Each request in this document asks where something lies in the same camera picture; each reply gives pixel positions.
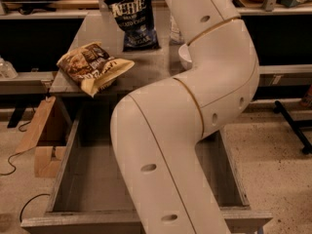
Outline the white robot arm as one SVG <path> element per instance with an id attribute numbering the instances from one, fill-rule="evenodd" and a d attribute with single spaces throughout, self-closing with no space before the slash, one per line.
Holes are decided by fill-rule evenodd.
<path id="1" fill-rule="evenodd" d="M 231 0 L 166 3 L 192 67 L 118 102 L 113 150 L 146 234 L 230 234 L 195 146 L 251 102 L 256 50 Z"/>

